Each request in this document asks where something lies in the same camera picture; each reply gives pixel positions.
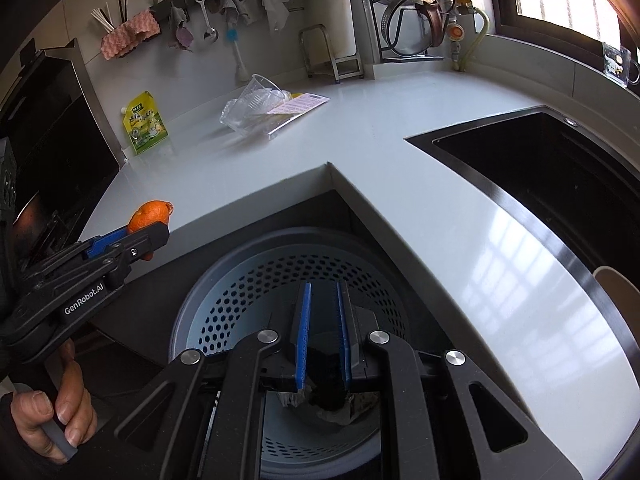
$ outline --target paper receipt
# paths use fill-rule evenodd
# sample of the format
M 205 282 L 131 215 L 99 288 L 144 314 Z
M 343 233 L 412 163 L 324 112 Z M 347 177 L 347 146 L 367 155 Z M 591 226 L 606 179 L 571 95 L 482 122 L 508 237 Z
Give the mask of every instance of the paper receipt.
M 273 110 L 267 113 L 302 115 L 329 100 L 330 99 L 328 97 L 322 97 L 321 95 L 302 94 L 293 98 L 291 101 L 287 101 L 280 106 L 276 106 Z

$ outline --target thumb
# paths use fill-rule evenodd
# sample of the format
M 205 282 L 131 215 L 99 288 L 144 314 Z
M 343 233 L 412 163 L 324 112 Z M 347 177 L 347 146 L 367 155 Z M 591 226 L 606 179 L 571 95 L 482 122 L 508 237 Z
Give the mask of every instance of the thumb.
M 41 424 L 53 418 L 53 406 L 43 392 L 14 394 L 11 415 L 25 443 L 36 453 L 56 463 L 66 462 L 64 454 L 42 431 Z

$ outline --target hanging towel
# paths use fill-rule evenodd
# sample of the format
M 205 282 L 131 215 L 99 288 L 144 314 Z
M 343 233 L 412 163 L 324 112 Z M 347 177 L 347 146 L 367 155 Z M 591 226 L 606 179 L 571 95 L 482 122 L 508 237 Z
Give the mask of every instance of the hanging towel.
M 193 43 L 193 34 L 186 26 L 187 15 L 180 7 L 171 6 L 169 14 L 169 30 L 171 30 L 171 38 L 169 46 L 177 47 L 181 50 L 188 50 Z
M 272 32 L 279 32 L 284 28 L 289 17 L 289 10 L 284 6 L 284 2 L 289 0 L 262 0 L 264 9 L 267 11 L 269 28 Z
M 251 25 L 258 19 L 247 0 L 220 0 L 220 13 L 226 16 L 226 22 L 232 27 L 236 26 L 239 18 L 245 25 Z

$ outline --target black sleeve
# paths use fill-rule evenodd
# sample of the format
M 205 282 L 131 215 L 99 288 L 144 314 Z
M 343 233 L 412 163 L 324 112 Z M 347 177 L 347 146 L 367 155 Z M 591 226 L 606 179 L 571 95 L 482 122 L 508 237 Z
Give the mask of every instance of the black sleeve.
M 2 480 L 48 480 L 60 470 L 48 458 L 25 444 L 11 416 L 14 394 L 0 399 L 0 478 Z

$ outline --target sticker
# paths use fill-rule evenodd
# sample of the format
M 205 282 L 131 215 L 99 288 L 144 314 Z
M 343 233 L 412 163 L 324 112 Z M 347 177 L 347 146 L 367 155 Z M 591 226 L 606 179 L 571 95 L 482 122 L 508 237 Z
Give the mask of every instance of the sticker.
M 302 115 L 329 100 L 330 99 L 328 97 L 323 97 L 321 95 L 302 94 L 301 96 L 293 98 L 291 101 L 287 101 L 286 103 L 275 107 L 267 113 Z
M 104 286 L 104 281 L 98 280 L 90 288 L 71 299 L 64 308 L 60 308 L 60 314 L 64 314 L 62 321 L 65 324 L 72 323 L 78 317 L 81 317 L 86 309 L 92 308 L 102 301 L 108 292 Z

